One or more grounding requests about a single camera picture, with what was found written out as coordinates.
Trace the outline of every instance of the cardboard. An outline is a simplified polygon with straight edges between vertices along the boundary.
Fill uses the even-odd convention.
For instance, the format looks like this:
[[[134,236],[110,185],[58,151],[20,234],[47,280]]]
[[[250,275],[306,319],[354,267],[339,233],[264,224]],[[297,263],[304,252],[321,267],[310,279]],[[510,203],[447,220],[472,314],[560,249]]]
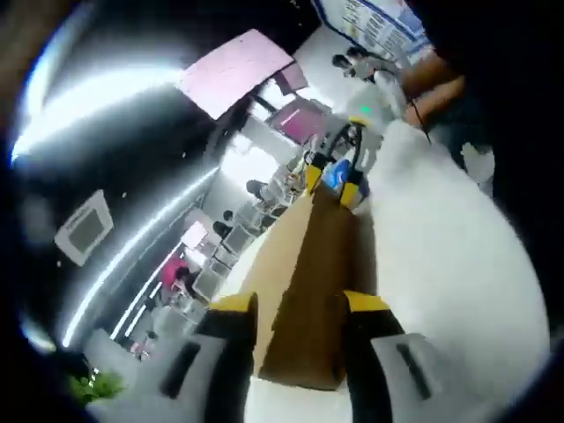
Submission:
[[[342,292],[353,278],[356,225],[321,186],[271,229],[243,284],[258,294],[258,377],[319,390],[342,382]]]

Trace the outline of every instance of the person's arm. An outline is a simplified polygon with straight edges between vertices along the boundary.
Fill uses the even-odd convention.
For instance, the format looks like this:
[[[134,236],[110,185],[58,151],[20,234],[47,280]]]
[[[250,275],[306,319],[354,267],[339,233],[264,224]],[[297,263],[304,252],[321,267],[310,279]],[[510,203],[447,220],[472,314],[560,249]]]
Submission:
[[[452,81],[458,76],[447,62],[432,52],[402,73],[402,88],[409,99],[417,99],[422,93]]]
[[[417,112],[413,105],[409,105],[405,110],[405,120],[415,128],[421,128],[427,124],[429,118],[444,110],[448,104],[459,97],[464,91],[464,77],[459,77],[454,81],[437,86],[432,92],[414,102]]]

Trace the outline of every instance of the cable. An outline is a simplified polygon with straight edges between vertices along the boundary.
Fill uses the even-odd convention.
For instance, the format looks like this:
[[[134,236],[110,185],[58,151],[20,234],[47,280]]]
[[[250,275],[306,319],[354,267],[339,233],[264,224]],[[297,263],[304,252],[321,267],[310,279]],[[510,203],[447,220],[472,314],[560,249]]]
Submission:
[[[415,101],[413,101],[413,99],[410,97],[407,97],[407,100],[412,104],[413,110],[415,110],[415,115],[417,115],[417,118],[419,119],[419,123],[421,123],[421,130],[427,137],[427,141],[429,142],[429,145],[431,145],[431,137],[429,136],[429,133],[425,128],[425,124],[423,123],[423,119],[421,119],[421,115],[419,114],[419,110],[417,109],[417,106],[415,106]]]

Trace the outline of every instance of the poster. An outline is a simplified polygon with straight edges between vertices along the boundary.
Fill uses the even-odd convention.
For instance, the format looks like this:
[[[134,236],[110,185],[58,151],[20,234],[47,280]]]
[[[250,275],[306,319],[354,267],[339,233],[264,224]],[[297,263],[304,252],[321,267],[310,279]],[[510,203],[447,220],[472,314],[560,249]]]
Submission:
[[[368,50],[411,55],[429,45],[421,21],[404,0],[343,0],[341,30]]]

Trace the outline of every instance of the blue object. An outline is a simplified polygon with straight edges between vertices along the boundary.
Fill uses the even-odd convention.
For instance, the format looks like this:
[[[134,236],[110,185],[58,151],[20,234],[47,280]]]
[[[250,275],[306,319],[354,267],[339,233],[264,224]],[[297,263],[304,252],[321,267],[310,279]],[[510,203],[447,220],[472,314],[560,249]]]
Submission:
[[[346,177],[349,175],[349,169],[351,168],[351,162],[348,159],[343,159],[338,161],[333,168],[323,175],[323,182],[325,182],[329,187],[334,190],[343,187],[346,181]],[[362,182],[359,186],[360,194],[362,198],[368,196],[370,190],[368,189],[368,182],[365,178],[362,178]]]

